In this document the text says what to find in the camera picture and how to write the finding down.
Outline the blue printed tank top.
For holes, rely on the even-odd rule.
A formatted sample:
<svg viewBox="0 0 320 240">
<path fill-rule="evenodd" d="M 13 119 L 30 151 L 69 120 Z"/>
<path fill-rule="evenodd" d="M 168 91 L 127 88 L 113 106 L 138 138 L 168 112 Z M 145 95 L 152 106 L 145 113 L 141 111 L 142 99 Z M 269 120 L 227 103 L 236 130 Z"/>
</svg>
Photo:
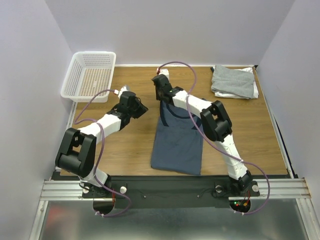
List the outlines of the blue printed tank top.
<svg viewBox="0 0 320 240">
<path fill-rule="evenodd" d="M 203 137 L 199 117 L 160 102 L 159 119 L 150 165 L 153 169 L 199 176 L 202 168 Z"/>
</svg>

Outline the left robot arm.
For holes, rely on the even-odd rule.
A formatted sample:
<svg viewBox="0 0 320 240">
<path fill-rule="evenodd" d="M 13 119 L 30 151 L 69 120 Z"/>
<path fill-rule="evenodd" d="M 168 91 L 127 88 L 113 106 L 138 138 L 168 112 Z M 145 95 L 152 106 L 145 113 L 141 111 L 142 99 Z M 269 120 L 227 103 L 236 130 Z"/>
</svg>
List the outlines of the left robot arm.
<svg viewBox="0 0 320 240">
<path fill-rule="evenodd" d="M 125 90 L 116 94 L 119 103 L 99 120 L 76 117 L 75 125 L 86 121 L 91 124 L 79 129 L 68 128 L 57 152 L 55 165 L 84 180 L 79 186 L 85 194 L 94 190 L 100 197 L 112 193 L 127 198 L 125 193 L 111 189 L 111 176 L 101 171 L 98 165 L 104 152 L 105 138 L 121 131 L 131 119 L 138 119 L 148 108 L 134 92 Z"/>
</svg>

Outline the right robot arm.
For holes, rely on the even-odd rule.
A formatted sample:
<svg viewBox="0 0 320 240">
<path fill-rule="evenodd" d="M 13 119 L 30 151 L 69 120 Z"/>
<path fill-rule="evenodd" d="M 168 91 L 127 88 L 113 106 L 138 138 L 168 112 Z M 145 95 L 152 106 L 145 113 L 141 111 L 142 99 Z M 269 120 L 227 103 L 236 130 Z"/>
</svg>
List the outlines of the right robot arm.
<svg viewBox="0 0 320 240">
<path fill-rule="evenodd" d="M 157 100 L 187 110 L 191 116 L 200 118 L 204 138 L 213 142 L 214 148 L 223 155 L 231 192 L 235 195 L 246 192 L 253 177 L 237 150 L 232 135 L 232 122 L 222 102 L 210 102 L 195 97 L 180 87 L 172 87 L 164 74 L 155 76 L 152 81 Z"/>
</svg>

